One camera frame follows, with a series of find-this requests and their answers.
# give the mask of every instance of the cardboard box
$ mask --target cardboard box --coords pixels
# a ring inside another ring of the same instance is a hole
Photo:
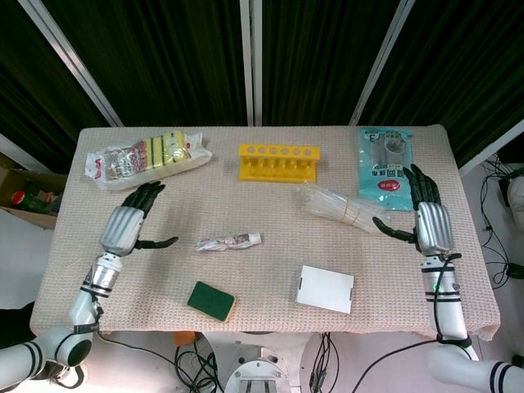
[[[39,227],[55,228],[56,216],[15,209],[11,204],[11,196],[18,190],[29,191],[31,188],[39,188],[46,192],[64,192],[66,181],[67,176],[64,174],[39,174],[0,166],[0,209]]]

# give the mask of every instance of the white card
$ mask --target white card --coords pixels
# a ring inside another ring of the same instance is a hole
[[[353,276],[304,265],[296,302],[349,314],[352,292]]]

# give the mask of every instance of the yellow test tube rack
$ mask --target yellow test tube rack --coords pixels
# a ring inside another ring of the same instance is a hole
[[[238,180],[303,183],[317,181],[318,146],[242,144]]]

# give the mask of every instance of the green sponge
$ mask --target green sponge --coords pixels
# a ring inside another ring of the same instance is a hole
[[[234,304],[235,296],[210,287],[202,281],[196,283],[187,301],[187,305],[193,309],[198,309],[220,322],[225,322],[228,319]]]

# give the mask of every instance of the beige tablecloth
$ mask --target beige tablecloth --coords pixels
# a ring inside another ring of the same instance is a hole
[[[161,134],[168,128],[85,129],[65,189],[49,264],[34,307],[36,332],[69,324],[67,311],[93,259],[112,210],[129,191],[108,192],[84,176],[88,151]],[[318,184],[350,196],[359,188],[357,127],[177,128],[202,132],[214,153],[206,165],[170,178],[142,230],[142,239],[179,236],[172,247],[134,251],[109,299],[103,330],[420,332],[430,328],[422,287],[422,256],[412,245],[370,236],[349,225],[300,212],[293,184],[237,181],[240,143],[318,145]],[[486,274],[459,172],[441,126],[411,127],[415,162],[439,185],[451,215],[468,330],[490,339],[499,310]],[[394,212],[399,228],[411,213]],[[197,254],[197,240],[260,231],[264,243],[243,251]],[[355,276],[351,314],[295,303],[300,267],[308,264]],[[195,282],[237,298],[226,323],[186,306]]]

